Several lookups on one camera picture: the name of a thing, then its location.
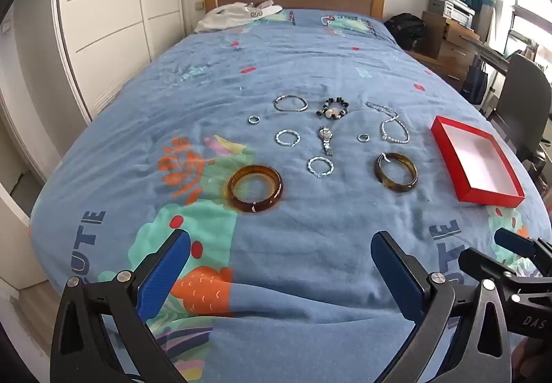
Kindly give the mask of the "dark brown bangle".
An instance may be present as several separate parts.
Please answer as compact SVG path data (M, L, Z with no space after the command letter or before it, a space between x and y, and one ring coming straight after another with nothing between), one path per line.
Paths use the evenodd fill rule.
M374 162L376 179L393 192L410 192L418 183L418 170L407 156L397 152L382 152Z

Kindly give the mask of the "amber orange bangle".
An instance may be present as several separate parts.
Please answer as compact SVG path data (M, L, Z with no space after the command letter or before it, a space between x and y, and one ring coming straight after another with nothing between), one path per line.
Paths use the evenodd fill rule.
M237 170L226 184L226 202L242 213L260 213L277 205L284 192L278 171L261 164Z

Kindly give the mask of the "red shallow box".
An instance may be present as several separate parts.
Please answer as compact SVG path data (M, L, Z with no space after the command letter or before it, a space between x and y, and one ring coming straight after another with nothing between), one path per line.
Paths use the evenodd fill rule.
M443 116L430 131L460 202L515 209L524 201L517 174L493 135Z

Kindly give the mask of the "dark grey chair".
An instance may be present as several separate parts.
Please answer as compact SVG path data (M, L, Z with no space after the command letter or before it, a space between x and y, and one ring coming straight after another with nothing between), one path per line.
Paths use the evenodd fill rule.
M551 85L544 72L520 53L511 55L498 104L487 119L502 129L518 160L532 164L535 176L546 162L540 144L550 109Z

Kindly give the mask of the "dark blue hanging bag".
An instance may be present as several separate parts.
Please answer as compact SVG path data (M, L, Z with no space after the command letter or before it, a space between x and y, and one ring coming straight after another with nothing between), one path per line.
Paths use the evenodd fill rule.
M460 94L472 105L481 105L487 89L487 74L483 70L484 62L477 59L469 67L468 74L460 89Z

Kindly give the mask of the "desk with metal edge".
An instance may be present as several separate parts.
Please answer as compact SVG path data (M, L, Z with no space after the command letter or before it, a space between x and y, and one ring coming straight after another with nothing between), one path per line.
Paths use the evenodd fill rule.
M463 36L461 36L461 38L466 42L468 42L469 45L475 48L476 59L474 61L476 63L478 61L484 62L490 65L498 73L501 73L503 76L507 75L509 64L510 64L509 57L506 57L502 53L499 53L493 50L492 48L489 47L489 45L482 43L480 40L465 38ZM533 61L536 56L537 50L538 50L538 44L535 42L530 42L527 45L527 48L525 48L523 52L527 59L529 59L530 61Z

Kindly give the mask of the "wooden drawer cabinet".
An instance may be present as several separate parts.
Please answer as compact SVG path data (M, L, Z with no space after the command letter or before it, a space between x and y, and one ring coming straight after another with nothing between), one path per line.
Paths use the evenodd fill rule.
M479 35L452 19L424 11L427 35L409 52L418 62L460 91L473 59Z

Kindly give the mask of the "blue patterned bed cover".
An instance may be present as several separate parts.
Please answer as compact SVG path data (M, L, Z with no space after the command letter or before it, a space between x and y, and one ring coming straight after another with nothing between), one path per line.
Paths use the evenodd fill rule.
M506 228L551 236L523 164L514 209L457 198L431 133L492 126L375 19L283 10L163 53L75 141L45 184L31 240L51 285L109 281L170 234L191 250L148 327L190 382L372 382L413 330L372 260L386 231L467 281Z

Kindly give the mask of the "black backpack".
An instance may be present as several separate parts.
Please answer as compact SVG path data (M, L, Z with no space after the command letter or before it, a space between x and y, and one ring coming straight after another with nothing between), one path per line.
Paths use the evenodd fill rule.
M405 51L414 49L427 36L427 24L411 13L401 13L385 21L385 27Z

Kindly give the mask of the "white printer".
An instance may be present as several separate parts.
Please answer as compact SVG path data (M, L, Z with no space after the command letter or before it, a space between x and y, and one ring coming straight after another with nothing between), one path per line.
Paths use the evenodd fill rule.
M475 11L461 0L428 0L427 11L472 28Z

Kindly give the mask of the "white wardrobe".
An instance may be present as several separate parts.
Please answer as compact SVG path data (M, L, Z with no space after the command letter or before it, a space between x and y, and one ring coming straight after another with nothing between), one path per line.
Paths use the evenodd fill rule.
M181 0L53 0L63 67L86 121L185 35Z

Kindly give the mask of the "white garment on bed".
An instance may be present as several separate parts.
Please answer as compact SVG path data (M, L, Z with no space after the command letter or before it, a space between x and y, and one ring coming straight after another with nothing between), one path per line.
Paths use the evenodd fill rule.
M272 0L258 5L235 2L222 5L208 11L197 23L195 33L223 31L229 28L247 26L247 24L280 14L283 7L275 5Z

